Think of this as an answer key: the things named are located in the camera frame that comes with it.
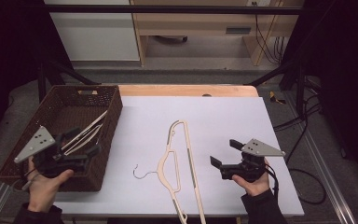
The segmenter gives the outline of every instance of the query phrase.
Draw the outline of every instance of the brown wicker basket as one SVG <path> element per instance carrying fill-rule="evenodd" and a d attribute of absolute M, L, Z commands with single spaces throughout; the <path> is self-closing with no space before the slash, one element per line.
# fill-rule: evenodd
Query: brown wicker basket
<path fill-rule="evenodd" d="M 0 181 L 13 185 L 27 171 L 27 161 L 16 164 L 13 160 L 40 126 L 45 126 L 53 136 L 75 127 L 83 130 L 107 110 L 100 132 L 76 153 L 81 154 L 97 142 L 101 152 L 91 159 L 87 171 L 76 173 L 60 188 L 60 191 L 100 190 L 122 107 L 118 86 L 52 87 L 1 168 Z"/>

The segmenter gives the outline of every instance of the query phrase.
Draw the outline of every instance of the human hand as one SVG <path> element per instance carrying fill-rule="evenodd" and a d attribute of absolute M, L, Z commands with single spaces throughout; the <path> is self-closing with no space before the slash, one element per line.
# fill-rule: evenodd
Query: human hand
<path fill-rule="evenodd" d="M 233 175 L 231 178 L 252 197 L 264 193 L 269 189 L 269 174 L 267 172 L 262 174 L 260 178 L 253 183 L 249 183 L 238 175 Z"/>
<path fill-rule="evenodd" d="M 34 169 L 32 157 L 28 159 L 28 167 L 31 173 L 28 174 L 28 180 L 32 180 L 30 190 L 30 203 L 28 210 L 32 212 L 47 213 L 54 204 L 58 188 L 62 183 L 74 175 L 73 170 L 66 170 L 55 178 L 47 178 Z"/>

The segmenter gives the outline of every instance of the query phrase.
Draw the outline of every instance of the black sleeve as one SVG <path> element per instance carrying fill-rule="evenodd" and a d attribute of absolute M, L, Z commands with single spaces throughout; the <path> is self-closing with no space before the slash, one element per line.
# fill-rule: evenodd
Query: black sleeve
<path fill-rule="evenodd" d="M 241 197 L 248 212 L 249 224 L 287 224 L 271 189 L 257 196 Z"/>
<path fill-rule="evenodd" d="M 62 210 L 56 206 L 51 206 L 48 213 L 31 212 L 28 209 L 28 203 L 21 206 L 19 213 L 16 215 L 13 224 L 62 224 Z"/>

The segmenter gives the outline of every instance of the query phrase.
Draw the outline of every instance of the wire hook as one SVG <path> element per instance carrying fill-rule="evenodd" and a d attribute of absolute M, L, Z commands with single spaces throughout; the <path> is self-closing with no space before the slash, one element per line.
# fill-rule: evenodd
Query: wire hook
<path fill-rule="evenodd" d="M 132 171 L 132 174 L 133 174 L 133 176 L 135 177 L 135 178 L 137 178 L 137 179 L 143 179 L 143 178 L 145 178 L 147 175 L 149 175 L 149 174 L 153 174 L 153 173 L 157 173 L 157 171 L 149 171 L 149 172 L 147 172 L 144 176 L 137 176 L 136 174 L 135 174 L 135 170 L 138 168 L 138 164 L 136 164 L 136 166 L 135 166 L 135 168 L 133 168 L 133 171 Z"/>

